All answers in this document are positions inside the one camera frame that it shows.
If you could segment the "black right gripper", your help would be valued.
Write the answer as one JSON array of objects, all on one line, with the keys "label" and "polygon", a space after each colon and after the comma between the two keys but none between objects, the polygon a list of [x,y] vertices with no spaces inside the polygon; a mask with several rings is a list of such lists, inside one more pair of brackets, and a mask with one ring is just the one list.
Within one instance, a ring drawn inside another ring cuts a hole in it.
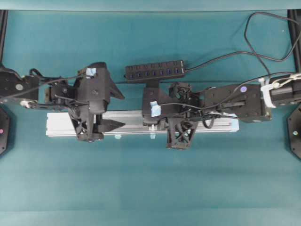
[{"label": "black right gripper", "polygon": [[[147,81],[146,94],[167,94],[166,89],[160,87],[160,81]],[[166,118],[167,142],[166,148],[187,149],[191,146],[193,136],[198,127],[199,111],[202,106],[200,96],[202,90],[193,91],[192,86],[185,82],[175,82],[169,88],[169,95],[177,102],[178,113],[175,116]]]}]

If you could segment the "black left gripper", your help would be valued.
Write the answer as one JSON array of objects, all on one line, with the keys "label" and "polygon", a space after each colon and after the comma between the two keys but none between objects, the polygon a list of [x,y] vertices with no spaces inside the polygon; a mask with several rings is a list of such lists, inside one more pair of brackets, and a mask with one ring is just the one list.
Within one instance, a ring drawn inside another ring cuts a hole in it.
[{"label": "black left gripper", "polygon": [[103,139],[103,132],[110,132],[125,126],[125,123],[103,119],[110,98],[124,99],[125,97],[110,77],[110,72],[101,68],[90,79],[77,78],[74,83],[75,104],[68,110],[77,140],[93,142]]}]

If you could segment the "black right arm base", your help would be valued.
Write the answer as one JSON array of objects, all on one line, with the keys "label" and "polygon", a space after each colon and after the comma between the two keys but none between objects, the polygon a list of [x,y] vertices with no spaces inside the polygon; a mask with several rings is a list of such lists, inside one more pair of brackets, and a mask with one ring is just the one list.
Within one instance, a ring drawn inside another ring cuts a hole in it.
[{"label": "black right arm base", "polygon": [[288,139],[290,150],[301,159],[301,105],[287,117]]}]

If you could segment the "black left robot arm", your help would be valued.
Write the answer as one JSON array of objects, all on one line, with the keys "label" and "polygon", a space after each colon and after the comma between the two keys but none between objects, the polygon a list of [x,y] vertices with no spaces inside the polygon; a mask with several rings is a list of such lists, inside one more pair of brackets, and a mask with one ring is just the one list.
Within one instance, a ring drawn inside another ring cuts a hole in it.
[{"label": "black left robot arm", "polygon": [[11,69],[0,69],[2,104],[14,103],[27,109],[66,109],[79,141],[102,140],[106,132],[125,125],[103,118],[112,97],[125,98],[104,62],[93,63],[68,78],[44,77],[35,68],[21,78]]}]

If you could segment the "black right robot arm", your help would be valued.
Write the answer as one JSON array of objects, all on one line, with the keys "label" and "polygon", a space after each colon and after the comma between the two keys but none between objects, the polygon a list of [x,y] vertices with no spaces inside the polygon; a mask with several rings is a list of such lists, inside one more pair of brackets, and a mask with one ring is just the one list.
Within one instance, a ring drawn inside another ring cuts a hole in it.
[{"label": "black right robot arm", "polygon": [[245,123],[271,120],[271,109],[301,101],[300,73],[273,73],[240,84],[193,91],[174,82],[165,92],[156,84],[143,90],[143,124],[167,131],[167,148],[187,149],[198,124],[211,129],[216,119]]}]

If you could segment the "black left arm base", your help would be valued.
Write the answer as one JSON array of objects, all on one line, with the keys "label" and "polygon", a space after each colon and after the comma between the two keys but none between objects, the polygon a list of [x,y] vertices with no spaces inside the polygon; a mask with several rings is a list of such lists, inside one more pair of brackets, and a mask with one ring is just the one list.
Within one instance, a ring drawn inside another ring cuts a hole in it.
[{"label": "black left arm base", "polygon": [[0,108],[0,154],[3,154],[7,149],[9,128],[10,117],[2,108]]}]

